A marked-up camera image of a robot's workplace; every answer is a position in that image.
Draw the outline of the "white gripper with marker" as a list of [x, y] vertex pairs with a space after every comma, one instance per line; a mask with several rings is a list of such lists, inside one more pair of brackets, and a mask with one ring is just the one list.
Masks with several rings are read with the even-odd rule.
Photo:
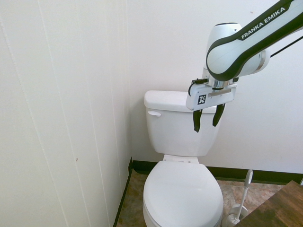
[[216, 106], [216, 112], [213, 117], [213, 126], [216, 127], [224, 112], [225, 103], [234, 100], [236, 89], [236, 83], [232, 83], [220, 90], [214, 90], [205, 83], [192, 83], [188, 89], [186, 107], [193, 111], [194, 131], [200, 131], [202, 109], [212, 106]]

